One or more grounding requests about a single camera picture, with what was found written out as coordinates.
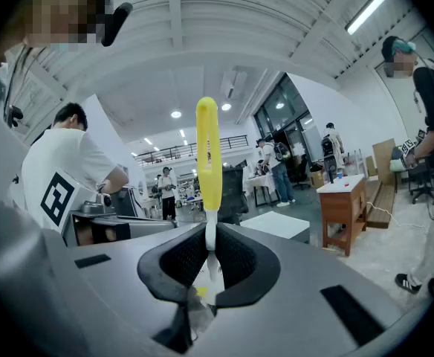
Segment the yellow stick tool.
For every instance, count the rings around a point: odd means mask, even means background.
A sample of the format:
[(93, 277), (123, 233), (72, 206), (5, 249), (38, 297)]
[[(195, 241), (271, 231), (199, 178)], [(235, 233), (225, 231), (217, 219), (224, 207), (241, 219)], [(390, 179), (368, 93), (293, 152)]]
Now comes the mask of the yellow stick tool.
[(206, 301), (216, 306), (219, 291), (218, 259), (216, 256), (216, 236), (218, 210), (222, 197), (222, 161), (218, 128), (218, 107), (211, 97), (203, 97), (196, 107), (197, 134), (197, 173), (201, 198), (206, 213), (205, 245), (209, 254), (207, 269), (210, 287)]

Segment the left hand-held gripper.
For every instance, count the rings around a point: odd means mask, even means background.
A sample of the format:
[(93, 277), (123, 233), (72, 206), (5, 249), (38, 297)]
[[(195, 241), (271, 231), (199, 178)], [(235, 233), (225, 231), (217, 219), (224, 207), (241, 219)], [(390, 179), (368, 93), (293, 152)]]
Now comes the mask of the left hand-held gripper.
[[(116, 214), (111, 196), (89, 189), (61, 169), (54, 171), (39, 200), (40, 224), (60, 233), (67, 246), (78, 246), (78, 218), (93, 219)], [(175, 223), (158, 219), (129, 221), (130, 238), (169, 231)]]

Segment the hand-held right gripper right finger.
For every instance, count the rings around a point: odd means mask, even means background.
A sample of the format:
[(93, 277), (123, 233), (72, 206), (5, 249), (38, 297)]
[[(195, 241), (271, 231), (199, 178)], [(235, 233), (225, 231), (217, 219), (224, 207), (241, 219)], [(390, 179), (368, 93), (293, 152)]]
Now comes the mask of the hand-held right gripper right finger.
[(402, 316), (379, 286), (313, 246), (220, 224), (224, 290), (198, 357), (340, 357)]

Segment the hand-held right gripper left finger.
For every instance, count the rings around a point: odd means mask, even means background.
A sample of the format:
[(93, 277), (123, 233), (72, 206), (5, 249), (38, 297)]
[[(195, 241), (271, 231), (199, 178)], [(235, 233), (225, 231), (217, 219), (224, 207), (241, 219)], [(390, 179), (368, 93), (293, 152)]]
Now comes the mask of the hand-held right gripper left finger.
[(77, 315), (92, 357), (207, 357), (188, 302), (207, 256), (203, 225), (68, 254), (83, 280)]

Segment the wooden plank stack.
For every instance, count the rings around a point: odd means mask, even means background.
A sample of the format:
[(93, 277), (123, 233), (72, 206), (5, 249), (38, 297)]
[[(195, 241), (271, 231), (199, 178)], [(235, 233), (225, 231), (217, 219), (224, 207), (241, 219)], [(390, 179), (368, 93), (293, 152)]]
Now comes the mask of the wooden plank stack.
[(369, 228), (387, 229), (395, 200), (395, 186), (378, 182), (367, 203)]

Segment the white board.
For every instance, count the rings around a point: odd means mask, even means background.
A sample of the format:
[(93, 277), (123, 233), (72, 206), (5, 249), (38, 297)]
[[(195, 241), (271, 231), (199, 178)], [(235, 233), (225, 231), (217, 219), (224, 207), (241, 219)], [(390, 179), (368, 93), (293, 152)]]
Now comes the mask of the white board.
[(312, 162), (317, 162), (323, 159), (323, 149), (321, 146), (321, 137), (316, 126), (305, 129), (303, 132), (310, 159)]

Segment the ceiling air vent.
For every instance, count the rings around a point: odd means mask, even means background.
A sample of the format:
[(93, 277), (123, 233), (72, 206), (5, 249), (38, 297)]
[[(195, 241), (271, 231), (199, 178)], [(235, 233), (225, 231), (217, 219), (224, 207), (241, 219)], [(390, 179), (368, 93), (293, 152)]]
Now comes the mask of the ceiling air vent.
[(244, 71), (226, 71), (221, 82), (221, 93), (227, 99), (236, 99), (243, 91), (247, 79)]

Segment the long ceiling tube light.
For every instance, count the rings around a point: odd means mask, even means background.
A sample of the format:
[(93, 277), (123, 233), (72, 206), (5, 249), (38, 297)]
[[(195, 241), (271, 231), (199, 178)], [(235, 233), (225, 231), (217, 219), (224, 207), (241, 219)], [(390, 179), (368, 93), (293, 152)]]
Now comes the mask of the long ceiling tube light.
[(360, 26), (385, 2), (386, 0), (368, 0), (356, 15), (345, 26), (345, 31), (349, 36), (355, 34)]

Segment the brown wooden board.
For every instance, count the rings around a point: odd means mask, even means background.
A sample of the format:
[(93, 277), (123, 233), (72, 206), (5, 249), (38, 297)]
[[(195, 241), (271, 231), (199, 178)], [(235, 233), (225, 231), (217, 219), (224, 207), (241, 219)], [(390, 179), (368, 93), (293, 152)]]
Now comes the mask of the brown wooden board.
[(393, 138), (372, 145), (378, 178), (385, 185), (395, 184), (394, 174), (390, 170), (390, 161), (392, 160), (394, 148), (395, 140)]

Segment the brown wooden cabinet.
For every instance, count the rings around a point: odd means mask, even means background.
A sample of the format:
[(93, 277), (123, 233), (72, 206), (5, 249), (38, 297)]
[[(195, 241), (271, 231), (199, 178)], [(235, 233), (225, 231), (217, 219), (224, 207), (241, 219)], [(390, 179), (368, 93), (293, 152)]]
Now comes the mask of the brown wooden cabinet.
[[(337, 246), (348, 257), (357, 236), (366, 230), (367, 199), (366, 180), (360, 182), (352, 192), (319, 194), (322, 215), (323, 247)], [(340, 234), (328, 235), (329, 224), (346, 227)]]

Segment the black office chair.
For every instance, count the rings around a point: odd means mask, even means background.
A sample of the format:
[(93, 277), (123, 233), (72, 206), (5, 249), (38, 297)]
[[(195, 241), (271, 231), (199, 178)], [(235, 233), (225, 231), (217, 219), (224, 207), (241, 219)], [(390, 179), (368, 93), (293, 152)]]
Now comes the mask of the black office chair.
[(434, 204), (434, 155), (422, 158), (416, 167), (408, 171), (408, 176), (412, 204), (416, 204), (422, 196)]
[(247, 212), (247, 199), (243, 190), (243, 169), (241, 167), (224, 167), (218, 222), (239, 225), (241, 215)]

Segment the white table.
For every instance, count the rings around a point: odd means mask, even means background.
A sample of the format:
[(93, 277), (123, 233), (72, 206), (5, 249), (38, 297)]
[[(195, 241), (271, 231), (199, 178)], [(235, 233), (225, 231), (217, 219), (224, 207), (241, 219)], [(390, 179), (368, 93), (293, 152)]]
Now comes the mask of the white table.
[(271, 174), (254, 176), (243, 181), (244, 193), (250, 197), (256, 208), (270, 205), (274, 206), (279, 202), (279, 194)]

